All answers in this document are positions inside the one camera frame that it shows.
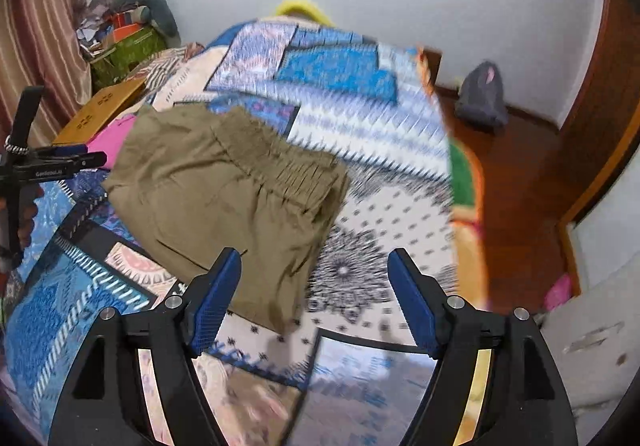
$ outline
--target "olive green shorts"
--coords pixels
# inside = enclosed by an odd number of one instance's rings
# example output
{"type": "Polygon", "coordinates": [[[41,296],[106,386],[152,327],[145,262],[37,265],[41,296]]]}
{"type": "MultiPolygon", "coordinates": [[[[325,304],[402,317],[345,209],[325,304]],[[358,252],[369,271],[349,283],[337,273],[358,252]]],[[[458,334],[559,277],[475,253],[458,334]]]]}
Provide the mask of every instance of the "olive green shorts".
{"type": "Polygon", "coordinates": [[[230,309],[284,333],[340,211],[346,167],[286,143],[236,107],[143,107],[104,182],[118,216],[150,256],[184,282],[225,246],[242,255],[230,309]]]}

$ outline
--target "bed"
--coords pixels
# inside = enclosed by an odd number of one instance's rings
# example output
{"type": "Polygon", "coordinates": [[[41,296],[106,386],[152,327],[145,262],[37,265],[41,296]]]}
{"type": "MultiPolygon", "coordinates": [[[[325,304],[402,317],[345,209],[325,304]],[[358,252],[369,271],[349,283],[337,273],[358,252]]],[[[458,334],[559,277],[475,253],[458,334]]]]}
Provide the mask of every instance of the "bed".
{"type": "MultiPolygon", "coordinates": [[[[486,308],[482,172],[447,137],[431,85],[437,52],[400,50],[288,17],[239,24],[201,54],[187,59],[185,52],[132,72],[147,78],[141,104],[165,110],[203,102],[213,112],[242,105],[292,144],[330,150],[348,164],[351,188],[294,330],[279,336],[228,313],[216,343],[194,360],[229,444],[277,445],[305,385],[318,328],[414,344],[386,278],[392,249],[406,248],[446,292],[486,308]]],[[[98,312],[149,310],[186,289],[120,221],[100,185],[107,174],[85,171],[44,185],[34,244],[2,300],[0,379],[14,412],[43,444],[98,312]]],[[[155,438],[171,445],[150,353],[141,351],[139,360],[155,438]]],[[[481,354],[457,442],[474,432],[487,368],[481,354]]]]}

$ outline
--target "elastic waistband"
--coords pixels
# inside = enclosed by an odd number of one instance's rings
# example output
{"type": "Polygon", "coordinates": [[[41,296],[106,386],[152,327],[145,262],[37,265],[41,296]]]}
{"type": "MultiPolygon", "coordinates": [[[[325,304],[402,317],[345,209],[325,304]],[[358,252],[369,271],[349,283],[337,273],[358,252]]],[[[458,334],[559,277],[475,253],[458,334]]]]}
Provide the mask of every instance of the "elastic waistband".
{"type": "Polygon", "coordinates": [[[266,188],[305,210],[317,210],[346,170],[330,153],[290,145],[241,106],[212,126],[229,158],[266,188]]]}

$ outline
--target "metal bolt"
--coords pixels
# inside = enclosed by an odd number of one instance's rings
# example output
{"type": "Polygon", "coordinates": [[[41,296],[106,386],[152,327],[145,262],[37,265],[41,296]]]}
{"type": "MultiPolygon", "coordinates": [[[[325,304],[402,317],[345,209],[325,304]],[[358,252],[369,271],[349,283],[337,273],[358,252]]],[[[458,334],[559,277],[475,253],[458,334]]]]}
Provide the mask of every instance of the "metal bolt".
{"type": "Polygon", "coordinates": [[[182,305],[182,298],[174,294],[173,296],[169,296],[169,298],[167,298],[164,301],[164,304],[168,309],[175,309],[177,307],[180,307],[180,305],[182,305]]]}
{"type": "Polygon", "coordinates": [[[518,320],[526,321],[529,319],[529,311],[523,309],[522,307],[518,307],[517,309],[515,309],[513,311],[513,314],[518,320]]]}
{"type": "Polygon", "coordinates": [[[460,296],[449,296],[447,305],[452,309],[462,309],[465,306],[465,301],[460,296]]]}
{"type": "Polygon", "coordinates": [[[116,315],[116,309],[113,307],[105,307],[100,311],[100,319],[102,320],[110,320],[116,315]]]}

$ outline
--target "gray bag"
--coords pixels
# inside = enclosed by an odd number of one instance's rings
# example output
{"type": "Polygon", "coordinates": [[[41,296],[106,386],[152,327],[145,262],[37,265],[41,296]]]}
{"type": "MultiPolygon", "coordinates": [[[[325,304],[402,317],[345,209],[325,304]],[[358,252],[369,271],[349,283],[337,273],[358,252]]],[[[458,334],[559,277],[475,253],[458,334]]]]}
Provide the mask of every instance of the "gray bag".
{"type": "Polygon", "coordinates": [[[501,128],[508,121],[498,66],[482,62],[465,78],[456,102],[456,116],[484,128],[501,128]]]}

